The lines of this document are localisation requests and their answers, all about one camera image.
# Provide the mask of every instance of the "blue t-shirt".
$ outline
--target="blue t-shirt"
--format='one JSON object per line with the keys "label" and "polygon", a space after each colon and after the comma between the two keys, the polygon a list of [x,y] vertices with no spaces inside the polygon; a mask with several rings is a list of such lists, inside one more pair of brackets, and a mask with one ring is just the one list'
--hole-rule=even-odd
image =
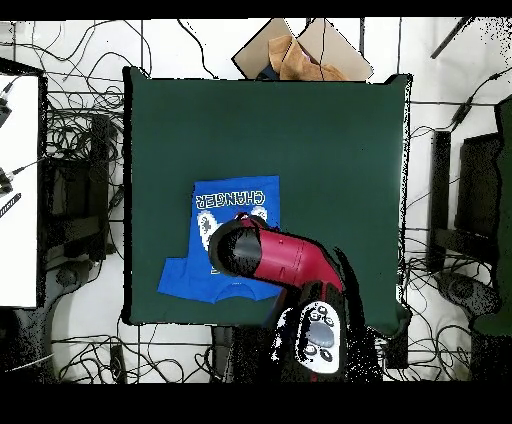
{"label": "blue t-shirt", "polygon": [[192,196],[189,253],[186,259],[166,260],[158,291],[171,296],[215,303],[241,296],[261,300],[277,296],[275,285],[215,270],[208,258],[211,235],[240,212],[258,215],[279,226],[279,177],[241,177],[198,181]]}

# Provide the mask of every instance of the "black stand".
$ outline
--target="black stand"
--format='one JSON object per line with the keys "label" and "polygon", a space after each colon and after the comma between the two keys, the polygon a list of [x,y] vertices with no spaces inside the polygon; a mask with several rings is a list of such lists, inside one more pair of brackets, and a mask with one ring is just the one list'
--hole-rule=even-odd
{"label": "black stand", "polygon": [[445,49],[445,47],[450,43],[450,41],[453,40],[453,38],[458,34],[458,32],[464,28],[464,26],[469,25],[471,22],[473,22],[475,18],[461,18],[459,22],[457,22],[457,25],[455,25],[455,28],[453,28],[450,33],[446,36],[446,38],[443,40],[443,42],[439,45],[439,47],[432,53],[430,56],[432,59],[435,59],[439,54]]}

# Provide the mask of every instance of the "white table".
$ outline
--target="white table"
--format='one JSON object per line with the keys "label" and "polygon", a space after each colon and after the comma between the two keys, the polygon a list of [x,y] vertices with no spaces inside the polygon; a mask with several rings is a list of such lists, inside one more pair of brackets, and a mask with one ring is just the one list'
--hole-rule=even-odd
{"label": "white table", "polygon": [[[0,90],[14,77],[0,75]],[[38,81],[19,78],[8,94],[12,110],[0,128],[0,167],[11,172],[35,162],[38,145]],[[21,199],[0,218],[0,307],[36,307],[37,165],[14,177],[13,191],[0,198],[0,208],[14,195]]]}

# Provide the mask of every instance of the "cardboard box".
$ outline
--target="cardboard box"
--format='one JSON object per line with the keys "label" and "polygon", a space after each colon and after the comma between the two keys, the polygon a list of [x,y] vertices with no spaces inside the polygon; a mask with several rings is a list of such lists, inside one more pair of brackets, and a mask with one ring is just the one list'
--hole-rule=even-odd
{"label": "cardboard box", "polygon": [[[255,79],[270,64],[268,40],[283,35],[294,36],[283,18],[271,19],[233,56],[233,63],[247,79]],[[335,66],[350,81],[366,81],[372,76],[371,65],[328,20],[325,20],[325,43],[323,38],[324,19],[315,18],[297,41],[313,63],[319,64],[322,58],[322,64]]]}

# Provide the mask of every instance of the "dark green board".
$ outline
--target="dark green board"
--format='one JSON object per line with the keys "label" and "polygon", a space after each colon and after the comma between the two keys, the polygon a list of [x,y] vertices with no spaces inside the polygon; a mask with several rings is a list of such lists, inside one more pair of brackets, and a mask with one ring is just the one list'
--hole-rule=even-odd
{"label": "dark green board", "polygon": [[194,181],[277,174],[282,230],[331,254],[342,249],[367,324],[398,330],[407,76],[386,84],[151,80],[132,68],[125,84],[133,90],[130,322],[263,322],[274,299],[211,305],[157,286],[165,259],[187,255]]}
{"label": "dark green board", "polygon": [[495,114],[503,141],[497,160],[501,192],[497,228],[499,259],[496,266],[496,286],[502,305],[497,314],[477,317],[473,327],[490,336],[512,336],[512,96],[495,106]]}

